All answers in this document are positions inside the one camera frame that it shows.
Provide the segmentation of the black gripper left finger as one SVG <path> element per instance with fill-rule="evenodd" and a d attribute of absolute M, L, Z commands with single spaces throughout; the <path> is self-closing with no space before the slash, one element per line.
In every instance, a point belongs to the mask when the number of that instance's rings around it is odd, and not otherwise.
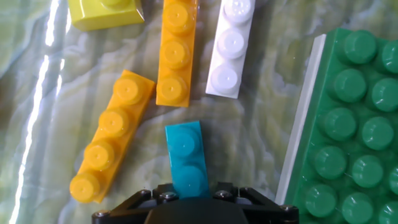
<path fill-rule="evenodd" d="M 92 224 L 140 224 L 159 205 L 177 199 L 172 184 L 161 184 L 153 190 L 142 189 L 112 210 L 98 210 L 91 216 Z"/>

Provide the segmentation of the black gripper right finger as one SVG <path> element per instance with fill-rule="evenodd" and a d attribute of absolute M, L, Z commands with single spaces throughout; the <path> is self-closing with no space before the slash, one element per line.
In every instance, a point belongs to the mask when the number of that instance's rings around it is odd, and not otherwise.
<path fill-rule="evenodd" d="M 215 210 L 228 219 L 226 223 L 299 224 L 296 206 L 278 205 L 251 187 L 218 182 L 212 199 Z"/>

